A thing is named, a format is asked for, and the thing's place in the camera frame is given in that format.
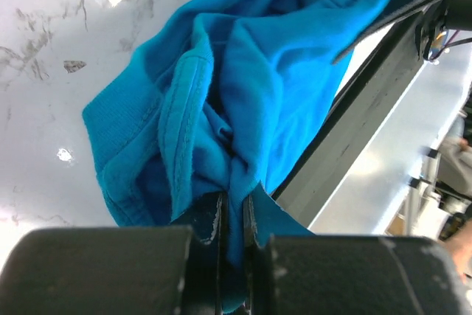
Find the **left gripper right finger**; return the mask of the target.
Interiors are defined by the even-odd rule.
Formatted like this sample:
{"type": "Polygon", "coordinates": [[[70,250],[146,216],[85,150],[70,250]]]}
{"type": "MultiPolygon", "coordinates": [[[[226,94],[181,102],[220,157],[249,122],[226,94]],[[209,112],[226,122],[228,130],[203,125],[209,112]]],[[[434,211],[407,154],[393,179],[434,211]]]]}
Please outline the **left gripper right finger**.
{"type": "Polygon", "coordinates": [[[428,238],[315,235],[256,187],[243,203],[250,314],[469,314],[428,238]]]}

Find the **blue t-shirt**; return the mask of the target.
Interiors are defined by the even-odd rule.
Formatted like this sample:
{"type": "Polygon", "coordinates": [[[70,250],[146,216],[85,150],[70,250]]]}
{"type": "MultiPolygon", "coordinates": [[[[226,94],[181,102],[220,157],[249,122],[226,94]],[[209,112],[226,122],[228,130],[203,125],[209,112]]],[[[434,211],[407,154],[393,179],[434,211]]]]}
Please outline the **blue t-shirt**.
{"type": "Polygon", "coordinates": [[[229,204],[223,310],[246,297],[243,202],[275,191],[317,135],[389,0],[192,0],[83,110],[98,184],[120,226],[161,226],[208,193],[229,204]]]}

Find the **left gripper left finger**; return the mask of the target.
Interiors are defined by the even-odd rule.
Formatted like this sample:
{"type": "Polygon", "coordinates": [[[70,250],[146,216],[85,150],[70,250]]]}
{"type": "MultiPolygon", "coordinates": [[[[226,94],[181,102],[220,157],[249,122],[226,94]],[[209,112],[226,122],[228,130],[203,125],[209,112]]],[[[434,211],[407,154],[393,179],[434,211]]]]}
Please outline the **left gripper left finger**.
{"type": "Polygon", "coordinates": [[[7,314],[220,314],[227,198],[161,227],[48,228],[5,264],[7,314]]]}

